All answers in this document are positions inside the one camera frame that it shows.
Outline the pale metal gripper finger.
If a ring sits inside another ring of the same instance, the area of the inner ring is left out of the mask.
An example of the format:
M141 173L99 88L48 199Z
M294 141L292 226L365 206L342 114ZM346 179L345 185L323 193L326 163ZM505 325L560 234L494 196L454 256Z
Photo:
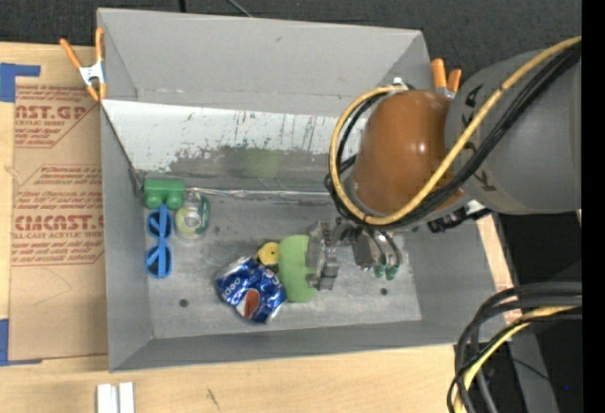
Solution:
M308 267L305 279L310 287L318 291L333 289L340 267L338 260L312 262L306 259L305 265Z
M331 224L319 221L309 232L307 247L308 257L334 257L335 249L332 247Z

